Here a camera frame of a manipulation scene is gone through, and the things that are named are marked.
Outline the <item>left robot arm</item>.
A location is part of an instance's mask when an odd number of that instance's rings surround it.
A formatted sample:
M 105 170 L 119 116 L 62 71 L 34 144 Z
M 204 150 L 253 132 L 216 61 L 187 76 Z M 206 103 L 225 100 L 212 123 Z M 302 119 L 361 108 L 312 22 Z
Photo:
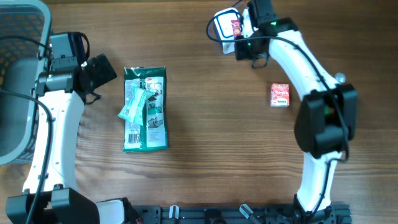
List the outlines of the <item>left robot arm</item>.
M 125 223 L 122 199 L 93 202 L 78 192 L 75 155 L 78 126 L 95 88 L 116 78 L 104 55 L 90 57 L 81 32 L 51 35 L 51 64 L 35 81 L 39 126 L 32 166 L 22 195 L 9 197 L 6 215 L 13 223 Z

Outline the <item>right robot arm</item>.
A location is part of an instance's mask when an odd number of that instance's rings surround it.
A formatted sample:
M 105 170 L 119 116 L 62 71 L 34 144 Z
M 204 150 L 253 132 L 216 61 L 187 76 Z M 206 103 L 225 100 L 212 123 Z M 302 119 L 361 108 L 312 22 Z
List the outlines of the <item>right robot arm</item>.
M 274 59 L 300 98 L 294 134 L 304 153 L 304 167 L 296 199 L 312 218 L 330 206 L 336 165 L 349 158 L 358 93 L 321 66 L 295 22 L 278 18 L 270 1 L 249 1 L 241 21 L 243 36 L 236 39 L 236 58 Z

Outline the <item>red tissue pack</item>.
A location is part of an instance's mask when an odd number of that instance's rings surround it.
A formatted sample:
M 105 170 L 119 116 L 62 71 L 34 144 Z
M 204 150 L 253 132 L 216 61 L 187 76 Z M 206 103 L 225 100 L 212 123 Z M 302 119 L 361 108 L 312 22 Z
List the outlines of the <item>red tissue pack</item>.
M 289 105 L 290 105 L 289 85 L 273 83 L 271 85 L 271 106 L 288 107 Z

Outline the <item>green 3M gloves package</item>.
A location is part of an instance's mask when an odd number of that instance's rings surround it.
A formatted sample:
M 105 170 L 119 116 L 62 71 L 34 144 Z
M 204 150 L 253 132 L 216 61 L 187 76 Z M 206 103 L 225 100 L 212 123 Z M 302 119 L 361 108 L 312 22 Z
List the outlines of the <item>green 3M gloves package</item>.
M 123 151 L 150 152 L 167 149 L 169 138 L 166 123 L 167 77 L 165 67 L 131 67 L 124 69 L 124 105 L 130 95 L 131 83 L 153 91 L 144 105 L 144 125 L 125 119 Z

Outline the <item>light green plastic sachet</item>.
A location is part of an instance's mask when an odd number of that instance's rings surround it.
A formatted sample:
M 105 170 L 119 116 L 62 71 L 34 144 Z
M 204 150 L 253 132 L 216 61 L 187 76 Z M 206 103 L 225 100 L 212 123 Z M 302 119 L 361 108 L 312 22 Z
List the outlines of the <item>light green plastic sachet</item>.
M 150 96 L 154 94 L 153 91 L 145 90 L 135 83 L 131 83 L 130 95 L 127 103 L 124 105 L 118 116 L 130 123 L 135 123 L 140 126 L 144 125 L 144 105 Z

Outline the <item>red Nescafe coffee stick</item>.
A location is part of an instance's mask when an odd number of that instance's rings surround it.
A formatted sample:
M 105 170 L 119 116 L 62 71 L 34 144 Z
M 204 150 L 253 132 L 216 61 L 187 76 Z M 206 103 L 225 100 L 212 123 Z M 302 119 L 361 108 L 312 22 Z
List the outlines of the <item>red Nescafe coffee stick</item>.
M 233 37 L 234 39 L 237 39 L 238 37 L 242 36 L 242 30 L 241 30 L 241 23 L 238 19 L 231 20 L 231 26 L 233 30 Z

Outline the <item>yellow oil bottle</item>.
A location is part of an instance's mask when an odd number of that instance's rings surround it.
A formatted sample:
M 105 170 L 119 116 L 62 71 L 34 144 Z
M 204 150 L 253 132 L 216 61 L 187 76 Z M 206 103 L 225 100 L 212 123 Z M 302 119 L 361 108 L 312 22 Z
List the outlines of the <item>yellow oil bottle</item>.
M 344 73 L 338 72 L 334 75 L 334 78 L 339 84 L 343 84 L 346 82 L 346 76 Z

